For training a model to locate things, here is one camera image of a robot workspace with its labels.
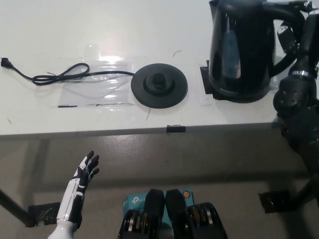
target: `power cord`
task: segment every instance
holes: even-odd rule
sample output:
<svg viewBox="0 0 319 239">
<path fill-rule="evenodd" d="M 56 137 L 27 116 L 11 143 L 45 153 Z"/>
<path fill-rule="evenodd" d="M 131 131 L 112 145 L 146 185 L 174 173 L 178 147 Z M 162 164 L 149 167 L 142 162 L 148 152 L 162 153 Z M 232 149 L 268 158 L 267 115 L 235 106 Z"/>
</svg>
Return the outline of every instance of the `power cord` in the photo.
<svg viewBox="0 0 319 239">
<path fill-rule="evenodd" d="M 12 69 L 15 72 L 17 72 L 19 75 L 22 77 L 26 78 L 27 80 L 32 81 L 37 86 L 46 86 L 50 85 L 52 83 L 60 82 L 60 81 L 66 81 L 66 80 L 75 80 L 75 79 L 80 79 L 82 77 L 87 77 L 87 76 L 96 76 L 96 75 L 106 75 L 106 74 L 123 74 L 123 75 L 129 75 L 133 76 L 134 73 L 132 72 L 127 72 L 127 71 L 98 71 L 98 72 L 89 72 L 90 71 L 90 66 L 86 63 L 78 63 L 75 64 L 74 66 L 71 66 L 69 69 L 67 69 L 65 72 L 61 73 L 60 75 L 39 75 L 39 76 L 34 76 L 34 77 L 28 77 L 22 72 L 20 72 L 17 68 L 13 66 L 13 64 L 9 61 L 8 58 L 2 58 L 1 59 L 1 66 Z M 86 70 L 82 73 L 79 74 L 72 74 L 72 75 L 66 75 L 69 73 L 71 70 L 73 70 L 76 67 L 79 66 L 85 66 Z"/>
</svg>

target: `table leg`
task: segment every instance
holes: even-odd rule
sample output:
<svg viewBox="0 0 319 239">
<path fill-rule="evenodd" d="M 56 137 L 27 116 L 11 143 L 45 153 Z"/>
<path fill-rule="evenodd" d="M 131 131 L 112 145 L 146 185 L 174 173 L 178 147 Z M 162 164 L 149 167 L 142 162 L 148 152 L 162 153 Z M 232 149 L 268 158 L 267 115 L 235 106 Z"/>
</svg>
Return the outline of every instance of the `table leg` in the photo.
<svg viewBox="0 0 319 239">
<path fill-rule="evenodd" d="M 7 194 L 0 190 L 0 205 L 8 210 L 12 215 L 19 219 L 26 227 L 37 225 L 36 219 L 32 217 L 19 204 L 12 200 Z"/>
</svg>

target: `white table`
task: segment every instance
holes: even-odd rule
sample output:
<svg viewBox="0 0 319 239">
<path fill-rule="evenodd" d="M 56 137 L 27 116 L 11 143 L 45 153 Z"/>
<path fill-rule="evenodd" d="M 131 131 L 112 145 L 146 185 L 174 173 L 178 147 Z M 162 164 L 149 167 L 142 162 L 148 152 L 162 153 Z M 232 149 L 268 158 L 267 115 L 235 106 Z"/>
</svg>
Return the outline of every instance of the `white table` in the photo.
<svg viewBox="0 0 319 239">
<path fill-rule="evenodd" d="M 0 3 L 0 11 L 0 57 L 29 76 L 60 73 L 98 44 L 103 54 L 142 59 L 133 72 L 155 62 L 172 64 L 189 87 L 186 98 L 169 109 L 150 110 L 135 99 L 120 110 L 58 108 L 63 84 L 37 87 L 1 68 L 1 138 L 159 133 L 167 125 L 186 131 L 271 127 L 276 121 L 274 92 L 251 104 L 204 94 L 199 66 L 209 59 L 208 0 L 11 0 Z"/>
</svg>

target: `concrete floor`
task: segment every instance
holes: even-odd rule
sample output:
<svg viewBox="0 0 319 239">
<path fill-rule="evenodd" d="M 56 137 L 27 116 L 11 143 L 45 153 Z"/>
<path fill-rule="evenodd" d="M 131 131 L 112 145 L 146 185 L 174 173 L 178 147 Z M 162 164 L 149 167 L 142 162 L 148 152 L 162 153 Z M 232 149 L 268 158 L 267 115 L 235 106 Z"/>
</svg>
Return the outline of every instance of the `concrete floor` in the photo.
<svg viewBox="0 0 319 239">
<path fill-rule="evenodd" d="M 187 187 L 215 205 L 230 239 L 319 238 L 314 201 L 266 215 L 258 193 L 301 188 L 307 174 L 278 130 L 124 135 L 0 142 L 0 188 L 27 208 L 60 201 L 81 159 L 100 154 L 76 239 L 115 239 L 127 194 Z M 1 239 L 46 239 L 53 226 L 25 228 L 0 207 Z"/>
</svg>

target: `black tape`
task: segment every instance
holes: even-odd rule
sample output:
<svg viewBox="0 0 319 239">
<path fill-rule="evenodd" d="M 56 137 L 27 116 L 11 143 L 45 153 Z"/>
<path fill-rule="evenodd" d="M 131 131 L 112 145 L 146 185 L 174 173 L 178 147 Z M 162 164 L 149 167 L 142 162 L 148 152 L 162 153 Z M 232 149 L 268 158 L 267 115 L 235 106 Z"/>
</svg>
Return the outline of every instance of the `black tape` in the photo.
<svg viewBox="0 0 319 239">
<path fill-rule="evenodd" d="M 166 133 L 185 133 L 186 126 L 181 125 L 168 125 L 166 126 Z"/>
<path fill-rule="evenodd" d="M 213 95 L 214 99 L 216 99 L 216 100 L 227 100 L 223 95 L 221 95 L 220 93 L 215 91 L 214 88 L 212 88 L 212 86 L 209 82 L 208 66 L 209 66 L 209 61 L 207 61 L 207 66 L 200 67 L 200 73 L 201 73 L 201 78 L 203 80 L 205 94 Z"/>
<path fill-rule="evenodd" d="M 78 106 L 58 106 L 58 108 L 74 108 L 74 107 L 78 107 Z"/>
<path fill-rule="evenodd" d="M 259 198 L 265 213 L 290 212 L 295 209 L 288 190 L 261 193 Z"/>
<path fill-rule="evenodd" d="M 48 203 L 42 205 L 32 205 L 28 207 L 28 213 L 36 222 L 44 222 L 44 225 L 56 224 L 60 203 Z"/>
</svg>

